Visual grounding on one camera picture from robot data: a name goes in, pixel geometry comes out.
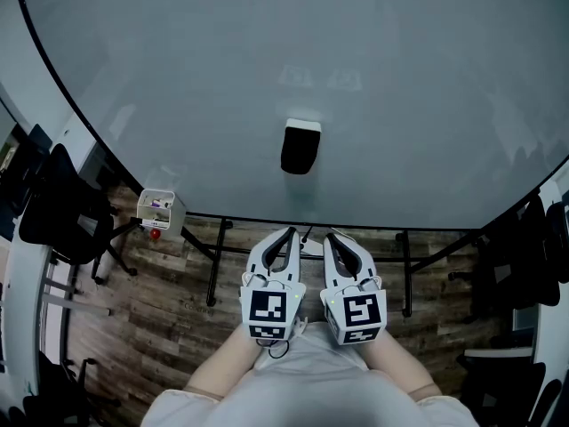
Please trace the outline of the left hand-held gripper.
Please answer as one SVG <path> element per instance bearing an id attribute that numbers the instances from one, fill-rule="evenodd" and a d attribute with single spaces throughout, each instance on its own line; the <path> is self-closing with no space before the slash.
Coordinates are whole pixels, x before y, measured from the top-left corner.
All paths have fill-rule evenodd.
<path id="1" fill-rule="evenodd" d="M 294 227 L 274 231 L 249 253 L 240 288 L 242 323 L 260 341 L 287 341 L 306 286 L 299 282 L 301 238 Z"/>

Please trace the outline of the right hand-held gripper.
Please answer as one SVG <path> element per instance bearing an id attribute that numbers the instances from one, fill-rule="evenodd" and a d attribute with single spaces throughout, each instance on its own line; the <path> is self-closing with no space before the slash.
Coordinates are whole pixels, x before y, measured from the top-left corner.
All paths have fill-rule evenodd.
<path id="1" fill-rule="evenodd" d="M 371 254 L 337 233 L 325 236 L 323 249 L 327 288 L 320 297 L 333 336 L 339 345 L 375 341 L 387 325 L 387 296 Z M 361 282 L 347 286 L 350 280 Z"/>

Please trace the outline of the black and white whiteboard eraser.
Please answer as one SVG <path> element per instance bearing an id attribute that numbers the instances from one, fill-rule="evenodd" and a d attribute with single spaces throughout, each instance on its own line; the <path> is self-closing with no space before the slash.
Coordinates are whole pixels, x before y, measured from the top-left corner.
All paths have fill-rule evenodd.
<path id="1" fill-rule="evenodd" d="M 309 173 L 317 159 L 321 132 L 318 122 L 288 118 L 281 149 L 281 169 L 294 175 Z"/>

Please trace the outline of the person's left forearm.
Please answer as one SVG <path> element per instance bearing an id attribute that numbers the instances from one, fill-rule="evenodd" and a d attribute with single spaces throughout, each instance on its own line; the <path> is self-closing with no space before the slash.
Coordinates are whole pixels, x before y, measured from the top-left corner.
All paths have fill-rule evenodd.
<path id="1" fill-rule="evenodd" d="M 260 353 L 261 346 L 249 336 L 244 325 L 240 325 L 191 375 L 184 390 L 224 399 L 253 368 Z"/>

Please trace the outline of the person's right forearm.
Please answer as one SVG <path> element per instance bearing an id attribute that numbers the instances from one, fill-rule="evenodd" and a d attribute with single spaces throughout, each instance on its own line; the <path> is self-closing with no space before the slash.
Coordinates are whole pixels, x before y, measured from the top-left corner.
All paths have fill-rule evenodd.
<path id="1" fill-rule="evenodd" d="M 357 350 L 370 369 L 386 374 L 413 400 L 442 395 L 426 367 L 386 329 L 374 341 L 360 344 Z"/>

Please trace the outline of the large whiteboard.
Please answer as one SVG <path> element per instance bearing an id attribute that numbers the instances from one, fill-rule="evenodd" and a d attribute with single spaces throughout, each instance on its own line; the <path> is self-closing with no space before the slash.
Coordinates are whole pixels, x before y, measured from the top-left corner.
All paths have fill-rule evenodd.
<path id="1" fill-rule="evenodd" d="M 480 228 L 569 157 L 569 0 L 24 0 L 75 107 L 190 212 Z M 322 132 L 281 169 L 288 118 Z"/>

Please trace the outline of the person's white shirt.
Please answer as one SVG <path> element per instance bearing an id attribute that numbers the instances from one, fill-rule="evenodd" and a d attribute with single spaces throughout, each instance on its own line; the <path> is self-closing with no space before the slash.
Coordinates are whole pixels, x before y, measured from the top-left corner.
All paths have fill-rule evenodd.
<path id="1" fill-rule="evenodd" d="M 224 399 L 168 389 L 140 427 L 478 427 L 458 399 L 413 400 L 366 365 L 359 345 L 340 346 L 326 324 L 300 321 L 286 352 L 275 359 L 261 347 Z"/>

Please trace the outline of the white marker holder box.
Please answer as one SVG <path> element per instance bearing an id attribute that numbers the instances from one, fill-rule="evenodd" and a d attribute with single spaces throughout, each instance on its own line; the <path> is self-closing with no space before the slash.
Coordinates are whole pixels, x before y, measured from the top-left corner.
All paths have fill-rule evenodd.
<path id="1" fill-rule="evenodd" d="M 151 201 L 158 199 L 162 207 L 153 207 Z M 144 189 L 139 196 L 136 218 L 147 229 L 161 231 L 163 237 L 180 235 L 185 221 L 186 208 L 175 192 L 163 189 Z"/>

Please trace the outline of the black office chair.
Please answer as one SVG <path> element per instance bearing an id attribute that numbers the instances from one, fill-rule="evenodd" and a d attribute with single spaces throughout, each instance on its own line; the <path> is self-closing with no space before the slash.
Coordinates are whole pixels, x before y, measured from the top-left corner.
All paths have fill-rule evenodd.
<path id="1" fill-rule="evenodd" d="M 23 408 L 10 407 L 3 427 L 110 427 L 100 417 L 100 406 L 120 407 L 121 402 L 85 388 L 87 367 L 96 364 L 84 359 L 75 373 L 73 360 L 53 363 L 41 352 L 38 393 L 26 396 Z"/>
<path id="2" fill-rule="evenodd" d="M 471 324 L 478 319 L 531 308 L 558 305 L 561 285 L 569 283 L 569 224 L 565 204 L 544 207 L 532 197 L 522 213 L 498 220 L 475 242 L 477 266 L 448 274 L 472 287 Z"/>
<path id="3" fill-rule="evenodd" d="M 23 213 L 48 155 L 48 149 L 21 144 L 0 176 L 0 204 L 6 205 L 16 216 Z"/>
<path id="4" fill-rule="evenodd" d="M 132 218 L 117 227 L 118 210 L 105 193 L 93 188 L 77 173 L 66 148 L 56 145 L 42 165 L 36 185 L 20 220 L 21 240 L 49 246 L 56 258 L 70 265 L 92 264 L 92 280 L 104 283 L 97 275 L 100 259 L 108 253 L 129 275 L 129 268 L 112 246 L 112 240 L 140 225 Z"/>
<path id="5" fill-rule="evenodd" d="M 488 357 L 464 351 L 457 362 L 467 371 L 461 403 L 480 427 L 542 427 L 563 384 L 545 381 L 546 365 L 529 357 Z"/>

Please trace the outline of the white office desk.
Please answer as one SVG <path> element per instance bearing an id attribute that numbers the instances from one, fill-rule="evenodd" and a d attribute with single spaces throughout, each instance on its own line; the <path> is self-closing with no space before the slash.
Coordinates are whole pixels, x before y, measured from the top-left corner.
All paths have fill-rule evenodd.
<path id="1" fill-rule="evenodd" d="M 559 187 L 547 180 L 539 193 L 544 206 L 562 199 Z M 537 326 L 534 328 L 533 362 L 545 364 L 545 376 L 539 395 L 553 380 L 561 384 L 569 368 L 569 282 L 559 284 L 560 300 L 554 307 L 539 304 Z M 465 350 L 466 356 L 480 358 L 529 357 L 529 347 L 522 350 Z"/>
<path id="2" fill-rule="evenodd" d="M 10 244 L 2 298 L 2 344 L 7 390 L 13 405 L 38 393 L 39 316 L 44 302 L 106 317 L 108 308 L 68 301 L 44 292 L 52 256 L 49 246 L 28 244 L 17 236 Z"/>

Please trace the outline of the dark desk divider panel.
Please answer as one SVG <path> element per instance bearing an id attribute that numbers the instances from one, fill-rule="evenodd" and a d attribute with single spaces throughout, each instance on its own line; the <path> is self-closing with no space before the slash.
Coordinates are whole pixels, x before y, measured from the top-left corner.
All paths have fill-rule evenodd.
<path id="1" fill-rule="evenodd" d="M 29 132 L 28 141 L 30 144 L 37 147 L 38 151 L 49 153 L 52 147 L 52 139 L 38 124 L 35 124 Z"/>

